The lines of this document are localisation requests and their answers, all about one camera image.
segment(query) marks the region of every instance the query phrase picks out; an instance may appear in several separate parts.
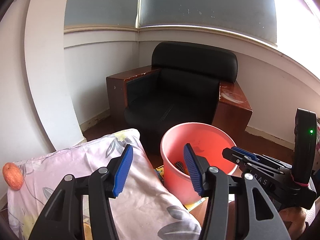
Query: armchair backrest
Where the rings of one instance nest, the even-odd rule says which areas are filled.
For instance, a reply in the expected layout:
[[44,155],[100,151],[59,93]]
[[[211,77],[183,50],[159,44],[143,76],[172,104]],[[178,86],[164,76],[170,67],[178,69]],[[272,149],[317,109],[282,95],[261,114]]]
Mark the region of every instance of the armchair backrest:
[[201,74],[234,83],[238,74],[236,55],[213,46],[164,41],[152,54],[152,66]]
[[217,78],[179,69],[162,68],[157,86],[161,90],[195,98],[206,98],[208,101],[219,96],[219,80]]

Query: black leather armchair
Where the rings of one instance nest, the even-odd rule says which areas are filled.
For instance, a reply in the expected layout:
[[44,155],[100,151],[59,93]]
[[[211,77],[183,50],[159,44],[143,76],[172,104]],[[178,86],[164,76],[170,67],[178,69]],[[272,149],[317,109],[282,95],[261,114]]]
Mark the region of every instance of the black leather armchair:
[[[111,116],[119,129],[137,128],[147,151],[159,152],[162,136],[174,125],[215,125],[218,109],[218,123],[227,119],[224,115],[232,114],[230,108],[218,107],[224,84],[226,98],[240,96],[241,102],[245,101],[244,130],[252,110],[239,85],[234,84],[237,71],[236,55],[231,51],[195,43],[161,42],[152,54],[152,66],[107,78]],[[227,101],[232,107],[234,102]]]

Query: finger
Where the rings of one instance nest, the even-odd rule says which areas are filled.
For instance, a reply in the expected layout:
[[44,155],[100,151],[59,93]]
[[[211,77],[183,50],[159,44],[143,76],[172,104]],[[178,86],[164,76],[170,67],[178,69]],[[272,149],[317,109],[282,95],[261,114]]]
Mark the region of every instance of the finger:
[[307,211],[301,207],[290,207],[285,208],[279,212],[279,215],[283,221],[288,222],[299,222],[305,221],[307,216]]
[[292,225],[292,222],[289,222],[289,221],[283,221],[284,225],[285,225],[285,228],[288,230],[289,227]]
[[306,229],[305,221],[292,222],[291,226],[288,229],[291,240],[296,240],[299,236],[302,235]]
[[228,208],[228,226],[226,240],[235,239],[235,224],[236,224],[236,212],[235,212],[235,202],[229,203]]

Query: wooden armrest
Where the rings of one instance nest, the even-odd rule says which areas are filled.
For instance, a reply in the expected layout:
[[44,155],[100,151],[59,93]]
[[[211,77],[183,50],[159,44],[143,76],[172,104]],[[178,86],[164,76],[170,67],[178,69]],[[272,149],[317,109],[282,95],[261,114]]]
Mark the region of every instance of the wooden armrest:
[[251,115],[251,106],[238,82],[220,81],[219,102],[212,125],[223,130],[237,143]]
[[152,67],[152,66],[145,66],[145,67],[140,67],[140,68],[135,68],[132,70],[124,71],[118,74],[114,74],[112,76],[107,77],[107,83],[108,80],[110,79],[121,79],[123,81],[129,81],[138,77],[141,77],[146,74],[150,74],[153,72],[159,71],[159,68],[157,67]]
[[126,129],[124,110],[128,106],[126,82],[159,71],[152,66],[140,67],[107,77],[110,114],[117,130]]

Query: pink bucket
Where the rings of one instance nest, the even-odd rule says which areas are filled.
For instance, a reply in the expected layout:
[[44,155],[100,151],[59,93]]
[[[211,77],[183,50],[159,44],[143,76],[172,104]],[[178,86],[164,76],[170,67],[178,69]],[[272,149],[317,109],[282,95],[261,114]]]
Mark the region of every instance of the pink bucket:
[[220,129],[204,123],[182,123],[170,128],[162,137],[160,151],[164,165],[164,186],[182,204],[193,204],[201,197],[193,189],[190,176],[173,166],[183,159],[183,147],[190,143],[195,154],[206,157],[211,166],[216,166],[231,175],[237,165],[222,156],[224,148],[236,146],[234,141]]

